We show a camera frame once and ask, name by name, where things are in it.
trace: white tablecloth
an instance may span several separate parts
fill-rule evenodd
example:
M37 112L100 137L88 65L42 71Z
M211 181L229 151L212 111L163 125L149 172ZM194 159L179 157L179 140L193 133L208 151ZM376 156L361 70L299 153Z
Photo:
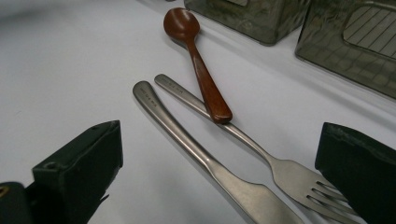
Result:
M164 14L181 0L13 2L0 1L0 182L28 186L39 162L118 119L124 166L90 223L248 222L137 103L132 87L146 80L230 171L268 186L304 222L330 222L285 196L263 159L154 84L166 74L200 96L188 52L163 30ZM272 155L315 169L323 122L396 148L395 101L296 59L300 30L265 47L195 15L197 47L233 123Z

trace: clear plastic container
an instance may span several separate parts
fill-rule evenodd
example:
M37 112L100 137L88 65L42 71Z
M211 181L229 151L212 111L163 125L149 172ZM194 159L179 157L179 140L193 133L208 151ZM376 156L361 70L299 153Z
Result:
M185 7L263 45L303 24L309 0L184 0Z
M312 0L295 53L396 99L396 1Z

